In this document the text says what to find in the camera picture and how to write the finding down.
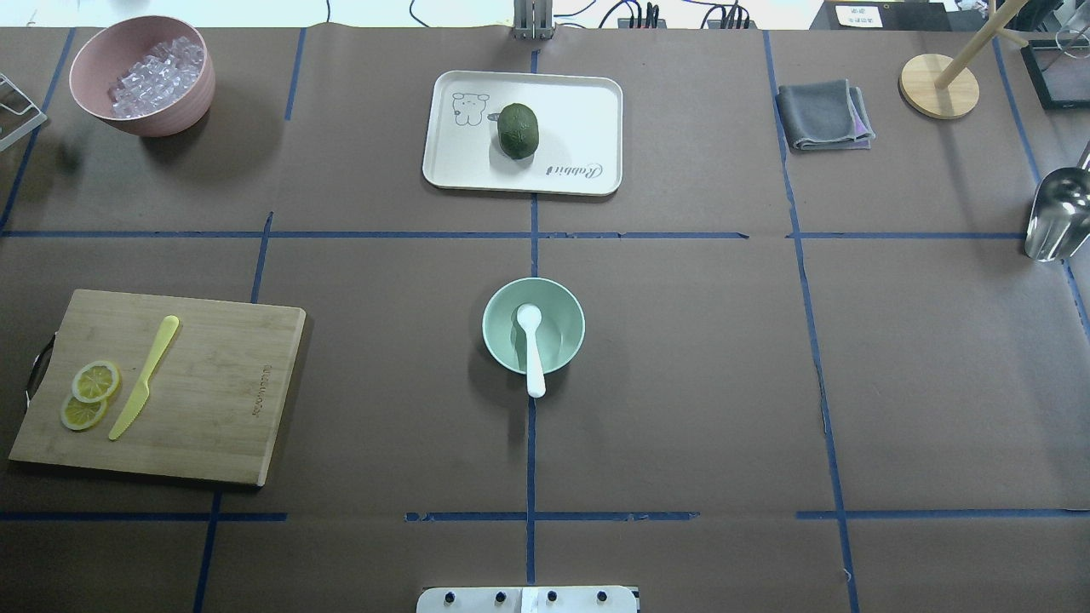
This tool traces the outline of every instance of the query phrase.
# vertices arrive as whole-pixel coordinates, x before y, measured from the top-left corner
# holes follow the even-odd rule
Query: paper sign
[[[877,7],[836,7],[836,21],[849,27],[882,27]]]

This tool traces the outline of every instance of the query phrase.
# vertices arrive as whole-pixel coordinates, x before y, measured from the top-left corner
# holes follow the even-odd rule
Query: green bowl
[[[525,374],[526,335],[514,321],[514,314],[519,305],[528,302],[536,304],[542,311],[537,351],[542,357],[542,370],[550,373],[576,357],[586,330],[583,308],[566,287],[556,281],[526,277],[499,288],[484,308],[481,324],[484,345],[497,362]]]

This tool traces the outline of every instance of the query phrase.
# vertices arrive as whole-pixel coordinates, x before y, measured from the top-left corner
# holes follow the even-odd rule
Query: green fruit
[[[511,159],[522,159],[537,151],[537,116],[530,107],[514,103],[499,112],[499,148]]]

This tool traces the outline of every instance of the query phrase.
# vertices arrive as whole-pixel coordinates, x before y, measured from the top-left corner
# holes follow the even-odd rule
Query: pink bowl
[[[185,36],[205,50],[196,82],[173,104],[132,119],[113,117],[110,87],[158,43]],[[165,16],[134,17],[99,32],[80,49],[69,74],[72,97],[83,110],[137,136],[168,136],[197,122],[211,106],[216,71],[204,37],[190,24]]]

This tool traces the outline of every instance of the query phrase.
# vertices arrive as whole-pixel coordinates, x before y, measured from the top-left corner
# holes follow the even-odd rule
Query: ice
[[[152,47],[110,87],[113,117],[142,117],[181,98],[196,83],[204,55],[199,45],[184,36]]]

